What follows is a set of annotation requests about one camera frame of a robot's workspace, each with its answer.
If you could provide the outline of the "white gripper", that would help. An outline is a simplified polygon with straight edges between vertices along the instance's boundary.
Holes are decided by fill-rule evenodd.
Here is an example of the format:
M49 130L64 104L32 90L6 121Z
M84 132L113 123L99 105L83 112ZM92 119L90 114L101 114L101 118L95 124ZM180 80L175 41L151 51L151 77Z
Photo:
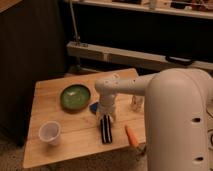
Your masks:
M98 120L101 120L104 115L107 115L110 117L110 120L112 122L116 121L115 99L116 99L115 94L109 94L109 95L101 94L99 96L98 109L97 109L97 119Z

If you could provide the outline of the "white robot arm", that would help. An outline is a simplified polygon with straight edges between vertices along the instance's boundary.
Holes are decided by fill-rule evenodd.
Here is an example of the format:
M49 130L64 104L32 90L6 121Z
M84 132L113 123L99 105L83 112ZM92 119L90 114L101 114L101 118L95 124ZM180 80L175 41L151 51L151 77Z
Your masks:
M213 77L200 69L173 68L95 82L100 116L115 111L118 93L143 96L148 171L209 171L207 105Z

